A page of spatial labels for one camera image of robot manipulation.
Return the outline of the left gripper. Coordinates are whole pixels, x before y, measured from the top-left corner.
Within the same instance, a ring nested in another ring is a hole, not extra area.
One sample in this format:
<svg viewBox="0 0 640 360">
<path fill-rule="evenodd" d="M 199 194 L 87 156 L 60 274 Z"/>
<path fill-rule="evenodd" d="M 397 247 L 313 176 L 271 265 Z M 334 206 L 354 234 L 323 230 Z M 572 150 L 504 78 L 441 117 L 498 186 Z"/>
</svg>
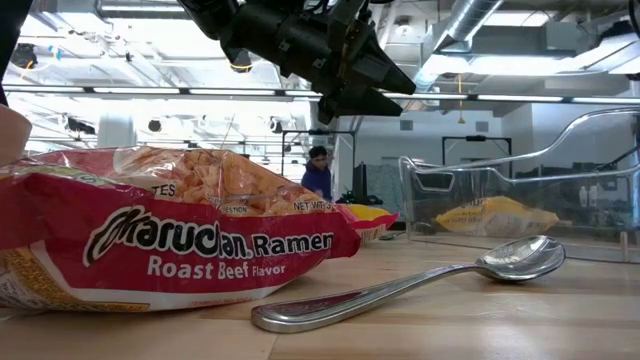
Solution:
<svg viewBox="0 0 640 360">
<path fill-rule="evenodd" d="M 416 85 L 380 47 L 372 25 L 355 26 L 367 5 L 338 0 L 316 14 L 303 9 L 304 0 L 219 0 L 220 45 L 230 61 L 246 50 L 277 65 L 284 77 L 309 81 L 323 94 L 323 124 L 341 116 L 399 116 L 402 108 L 371 87 L 411 95 Z"/>
</svg>

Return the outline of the red yellow ramen packet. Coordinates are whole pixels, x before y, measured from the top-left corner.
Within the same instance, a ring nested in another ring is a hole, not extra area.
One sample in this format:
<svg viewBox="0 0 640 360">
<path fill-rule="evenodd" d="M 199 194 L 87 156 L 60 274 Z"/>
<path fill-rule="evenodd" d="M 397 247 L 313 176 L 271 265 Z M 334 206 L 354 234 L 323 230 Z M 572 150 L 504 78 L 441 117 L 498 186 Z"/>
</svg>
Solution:
<svg viewBox="0 0 640 360">
<path fill-rule="evenodd" d="M 362 244 L 379 239 L 399 217 L 398 213 L 360 204 L 336 203 L 333 207 L 358 234 Z"/>
</svg>

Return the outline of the black background equipment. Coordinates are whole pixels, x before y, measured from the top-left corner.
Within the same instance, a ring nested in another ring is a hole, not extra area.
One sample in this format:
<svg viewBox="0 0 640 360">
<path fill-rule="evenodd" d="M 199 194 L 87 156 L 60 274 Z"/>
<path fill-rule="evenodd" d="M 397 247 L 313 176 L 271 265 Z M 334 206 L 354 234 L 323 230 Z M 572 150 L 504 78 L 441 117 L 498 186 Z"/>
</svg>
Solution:
<svg viewBox="0 0 640 360">
<path fill-rule="evenodd" d="M 354 168 L 352 188 L 344 192 L 337 200 L 337 203 L 365 206 L 383 204 L 383 201 L 379 197 L 368 194 L 367 167 L 364 163 L 361 163 Z"/>
</svg>

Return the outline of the person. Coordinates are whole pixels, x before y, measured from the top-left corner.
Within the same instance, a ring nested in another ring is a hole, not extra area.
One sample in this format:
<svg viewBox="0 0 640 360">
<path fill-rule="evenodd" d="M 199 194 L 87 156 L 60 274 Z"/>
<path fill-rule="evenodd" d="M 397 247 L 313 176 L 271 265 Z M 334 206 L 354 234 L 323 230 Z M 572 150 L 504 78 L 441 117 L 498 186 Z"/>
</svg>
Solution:
<svg viewBox="0 0 640 360">
<path fill-rule="evenodd" d="M 325 147 L 314 146 L 309 150 L 309 160 L 305 165 L 301 185 L 324 200 L 332 201 L 331 171 Z"/>
</svg>

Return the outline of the black ceiling-hung device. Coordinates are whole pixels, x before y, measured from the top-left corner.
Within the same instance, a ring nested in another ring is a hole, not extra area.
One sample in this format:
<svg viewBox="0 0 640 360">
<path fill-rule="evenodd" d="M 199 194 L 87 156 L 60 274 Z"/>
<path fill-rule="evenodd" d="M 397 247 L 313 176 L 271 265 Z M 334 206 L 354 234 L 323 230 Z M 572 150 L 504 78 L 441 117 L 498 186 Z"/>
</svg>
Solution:
<svg viewBox="0 0 640 360">
<path fill-rule="evenodd" d="M 21 69 L 34 69 L 38 64 L 35 45 L 18 43 L 10 57 L 10 62 Z"/>
<path fill-rule="evenodd" d="M 234 60 L 230 61 L 231 69 L 236 73 L 249 73 L 252 69 L 253 63 L 246 50 L 240 50 Z"/>
</svg>

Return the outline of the yellow noodle packet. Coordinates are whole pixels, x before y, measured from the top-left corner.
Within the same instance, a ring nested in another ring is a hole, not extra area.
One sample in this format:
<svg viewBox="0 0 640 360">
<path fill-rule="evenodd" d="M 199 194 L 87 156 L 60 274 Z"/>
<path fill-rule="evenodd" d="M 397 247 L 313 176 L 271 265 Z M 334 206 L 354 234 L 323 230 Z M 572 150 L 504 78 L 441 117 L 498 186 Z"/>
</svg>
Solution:
<svg viewBox="0 0 640 360">
<path fill-rule="evenodd" d="M 544 233 L 558 216 L 505 196 L 475 199 L 444 214 L 436 222 L 446 230 L 469 236 L 520 238 Z"/>
</svg>

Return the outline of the shiny silver spoon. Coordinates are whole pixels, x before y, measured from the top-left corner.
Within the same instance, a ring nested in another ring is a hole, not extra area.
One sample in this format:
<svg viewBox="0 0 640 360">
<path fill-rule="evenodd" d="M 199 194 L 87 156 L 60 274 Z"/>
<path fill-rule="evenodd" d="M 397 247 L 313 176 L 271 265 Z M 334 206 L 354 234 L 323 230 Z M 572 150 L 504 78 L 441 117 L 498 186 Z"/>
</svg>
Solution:
<svg viewBox="0 0 640 360">
<path fill-rule="evenodd" d="M 498 282 L 522 282 L 559 269 L 566 258 L 557 240 L 536 235 L 498 246 L 471 264 L 454 264 L 335 295 L 272 303 L 251 310 L 251 323 L 265 331 L 292 334 L 333 325 L 449 276 L 474 272 Z"/>
</svg>

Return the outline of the long ceiling light strip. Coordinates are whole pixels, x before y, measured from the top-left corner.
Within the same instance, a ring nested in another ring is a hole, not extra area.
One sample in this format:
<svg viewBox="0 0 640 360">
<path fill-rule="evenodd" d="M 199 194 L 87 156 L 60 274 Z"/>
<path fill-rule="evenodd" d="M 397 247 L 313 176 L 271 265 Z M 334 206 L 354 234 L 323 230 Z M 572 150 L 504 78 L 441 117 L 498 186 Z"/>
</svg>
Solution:
<svg viewBox="0 0 640 360">
<path fill-rule="evenodd" d="M 55 94 L 55 95 L 91 95 L 91 96 L 131 96 L 131 97 L 220 97 L 240 98 L 284 98 L 316 100 L 319 93 L 310 90 L 285 89 L 249 89 L 249 88 L 161 88 L 161 87 L 79 87 L 54 85 L 17 85 L 3 86 L 9 93 Z M 417 93 L 402 94 L 383 92 L 392 100 L 419 101 L 460 101 L 460 102 L 509 102 L 509 103 L 563 103 L 580 105 L 629 105 L 640 106 L 640 97 L 569 97 L 547 95 L 502 95 L 502 94 L 465 94 L 465 93 Z"/>
</svg>

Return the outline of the roast beef ramen packet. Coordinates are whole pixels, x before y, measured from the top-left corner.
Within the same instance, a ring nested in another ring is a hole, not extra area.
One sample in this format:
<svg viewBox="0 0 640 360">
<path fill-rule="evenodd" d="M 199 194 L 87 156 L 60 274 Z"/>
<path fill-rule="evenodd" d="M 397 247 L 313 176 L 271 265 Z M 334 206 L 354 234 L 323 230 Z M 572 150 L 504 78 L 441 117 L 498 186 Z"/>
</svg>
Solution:
<svg viewBox="0 0 640 360">
<path fill-rule="evenodd" d="M 250 301 L 360 244 L 350 216 L 230 151 L 69 150 L 0 167 L 0 306 Z"/>
</svg>

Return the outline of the clear plastic container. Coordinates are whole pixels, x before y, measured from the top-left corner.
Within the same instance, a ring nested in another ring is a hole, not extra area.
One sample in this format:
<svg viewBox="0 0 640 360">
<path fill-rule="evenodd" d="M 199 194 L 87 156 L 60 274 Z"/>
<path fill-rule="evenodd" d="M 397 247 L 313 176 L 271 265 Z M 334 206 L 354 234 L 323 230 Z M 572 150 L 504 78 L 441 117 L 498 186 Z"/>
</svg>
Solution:
<svg viewBox="0 0 640 360">
<path fill-rule="evenodd" d="M 462 164 L 399 160 L 407 236 L 413 241 L 489 249 L 517 238 L 453 233 L 435 218 L 475 199 L 505 196 L 555 213 L 539 235 L 568 257 L 640 264 L 640 106 L 577 117 L 543 145 Z"/>
</svg>

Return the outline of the large ribbed silver duct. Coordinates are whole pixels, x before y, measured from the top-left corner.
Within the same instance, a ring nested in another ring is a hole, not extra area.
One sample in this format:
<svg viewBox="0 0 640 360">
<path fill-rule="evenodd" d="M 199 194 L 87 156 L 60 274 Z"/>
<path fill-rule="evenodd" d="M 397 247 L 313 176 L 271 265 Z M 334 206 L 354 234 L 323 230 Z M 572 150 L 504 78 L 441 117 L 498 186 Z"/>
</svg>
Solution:
<svg viewBox="0 0 640 360">
<path fill-rule="evenodd" d="M 306 130 L 308 133 L 304 135 L 304 144 L 308 149 L 314 146 L 322 146 L 328 151 L 333 150 L 337 136 L 336 132 L 338 131 L 337 120 L 325 125 L 316 118 L 311 117 L 306 120 Z"/>
</svg>

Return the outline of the slim silver duct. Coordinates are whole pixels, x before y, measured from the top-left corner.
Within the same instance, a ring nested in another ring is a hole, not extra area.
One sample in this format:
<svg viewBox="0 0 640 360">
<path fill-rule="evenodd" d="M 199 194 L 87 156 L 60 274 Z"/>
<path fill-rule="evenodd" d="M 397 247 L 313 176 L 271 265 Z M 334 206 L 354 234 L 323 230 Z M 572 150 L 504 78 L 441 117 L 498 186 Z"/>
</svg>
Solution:
<svg viewBox="0 0 640 360">
<path fill-rule="evenodd" d="M 430 25 L 421 44 L 422 65 L 414 76 L 417 93 L 427 92 L 446 70 L 436 70 L 437 57 L 468 54 L 474 35 L 504 0 L 456 0 L 450 15 Z"/>
</svg>

